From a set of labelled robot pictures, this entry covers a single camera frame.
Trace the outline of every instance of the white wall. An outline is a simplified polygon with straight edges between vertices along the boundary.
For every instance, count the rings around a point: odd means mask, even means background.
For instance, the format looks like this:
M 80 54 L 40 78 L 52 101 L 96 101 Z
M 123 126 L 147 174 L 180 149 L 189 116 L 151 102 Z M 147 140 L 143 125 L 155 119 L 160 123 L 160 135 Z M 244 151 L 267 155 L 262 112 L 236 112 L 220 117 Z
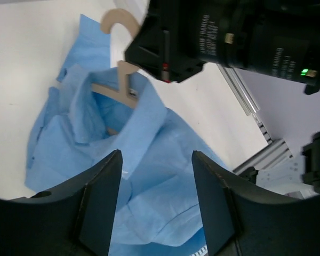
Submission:
M 305 85 L 240 70 L 273 138 L 283 138 L 296 155 L 320 131 L 320 92 L 303 93 Z
M 52 0 L 0 5 L 0 197 L 30 196 L 24 185 L 29 131 L 78 32 L 81 13 L 99 21 L 112 0 Z M 112 64 L 130 38 L 112 34 Z M 187 83 L 154 81 L 167 106 L 178 112 L 211 148 L 236 167 L 266 145 L 215 65 Z

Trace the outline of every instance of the wrinkled cloth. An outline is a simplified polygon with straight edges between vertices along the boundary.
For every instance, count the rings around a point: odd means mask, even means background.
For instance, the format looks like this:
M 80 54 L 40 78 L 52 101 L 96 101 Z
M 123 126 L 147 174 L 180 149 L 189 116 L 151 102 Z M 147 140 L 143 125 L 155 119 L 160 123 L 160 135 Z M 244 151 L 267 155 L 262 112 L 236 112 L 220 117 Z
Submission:
M 26 186 L 36 192 L 56 186 L 120 149 L 123 177 L 109 254 L 203 252 L 192 152 L 202 151 L 226 166 L 183 119 L 165 108 L 144 76 L 130 76 L 130 87 L 139 96 L 135 109 L 91 91 L 92 83 L 118 88 L 117 69 L 106 67 L 109 44 L 99 24 L 81 16 L 78 39 L 58 76 L 60 86 L 50 88 L 30 134 Z M 119 134 L 110 136 L 108 127 Z

